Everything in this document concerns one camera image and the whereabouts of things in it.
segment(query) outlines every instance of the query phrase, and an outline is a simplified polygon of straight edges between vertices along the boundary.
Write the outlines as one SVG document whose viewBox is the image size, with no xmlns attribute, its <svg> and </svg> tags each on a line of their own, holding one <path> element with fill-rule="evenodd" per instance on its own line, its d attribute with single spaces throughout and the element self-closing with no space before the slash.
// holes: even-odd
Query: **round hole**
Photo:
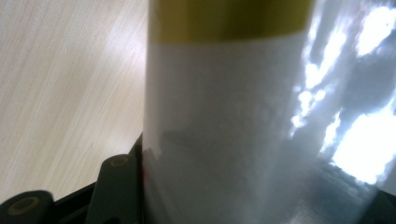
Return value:
<svg viewBox="0 0 396 224">
<path fill-rule="evenodd" d="M 113 159 L 110 163 L 111 166 L 113 167 L 119 167 L 122 166 L 124 164 L 126 164 L 128 162 L 128 158 L 126 157 L 117 157 L 115 159 Z"/>
<path fill-rule="evenodd" d="M 12 216 L 22 215 L 35 208 L 39 202 L 37 197 L 27 197 L 12 204 L 7 211 Z"/>
</svg>

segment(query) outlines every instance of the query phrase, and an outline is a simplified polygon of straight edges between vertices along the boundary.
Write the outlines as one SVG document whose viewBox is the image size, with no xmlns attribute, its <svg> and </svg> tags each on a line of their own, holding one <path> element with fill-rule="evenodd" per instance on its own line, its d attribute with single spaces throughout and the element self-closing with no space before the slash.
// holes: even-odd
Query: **wooden table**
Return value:
<svg viewBox="0 0 396 224">
<path fill-rule="evenodd" d="M 59 199 L 142 132 L 146 0 L 0 1 L 0 203 Z"/>
</svg>

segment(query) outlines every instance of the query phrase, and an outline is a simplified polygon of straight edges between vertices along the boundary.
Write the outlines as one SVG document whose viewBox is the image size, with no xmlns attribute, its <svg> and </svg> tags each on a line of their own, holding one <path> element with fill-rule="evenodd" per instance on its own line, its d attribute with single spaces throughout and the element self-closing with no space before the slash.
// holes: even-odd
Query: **wood grain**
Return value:
<svg viewBox="0 0 396 224">
<path fill-rule="evenodd" d="M 142 131 L 147 1 L 0 1 L 0 202 L 59 199 Z"/>
</svg>

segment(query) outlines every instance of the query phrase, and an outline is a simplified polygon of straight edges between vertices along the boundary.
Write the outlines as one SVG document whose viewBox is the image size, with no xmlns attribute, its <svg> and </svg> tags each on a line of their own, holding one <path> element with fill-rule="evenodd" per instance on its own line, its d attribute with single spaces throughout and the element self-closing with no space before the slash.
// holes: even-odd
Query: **cylindrical bottle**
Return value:
<svg viewBox="0 0 396 224">
<path fill-rule="evenodd" d="M 150 0 L 148 223 L 354 223 L 387 171 L 349 172 L 361 164 L 343 142 L 370 108 L 394 108 L 391 72 L 363 74 L 394 69 L 378 56 L 395 53 L 380 49 L 391 28 L 364 40 L 392 4 Z M 387 90 L 360 102 L 371 81 Z"/>
</svg>

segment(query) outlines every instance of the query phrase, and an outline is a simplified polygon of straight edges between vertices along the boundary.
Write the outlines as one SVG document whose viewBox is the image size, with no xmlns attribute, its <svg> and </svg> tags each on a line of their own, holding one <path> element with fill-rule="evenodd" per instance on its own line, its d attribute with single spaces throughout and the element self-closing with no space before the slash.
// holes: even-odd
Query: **light wood surface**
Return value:
<svg viewBox="0 0 396 224">
<path fill-rule="evenodd" d="M 0 203 L 94 182 L 142 131 L 147 0 L 0 0 Z"/>
</svg>

